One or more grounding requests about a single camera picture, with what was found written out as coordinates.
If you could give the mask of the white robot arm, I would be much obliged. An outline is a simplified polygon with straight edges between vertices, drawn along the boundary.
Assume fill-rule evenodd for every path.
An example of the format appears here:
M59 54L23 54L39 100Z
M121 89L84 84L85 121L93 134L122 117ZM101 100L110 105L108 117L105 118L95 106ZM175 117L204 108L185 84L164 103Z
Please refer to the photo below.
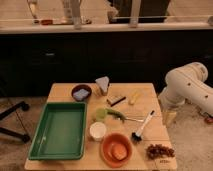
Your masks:
M176 117L176 109L189 100L200 108L204 121L213 124L213 87L205 84L207 68L192 62L170 70L165 76L166 86L158 95L163 124L168 126Z

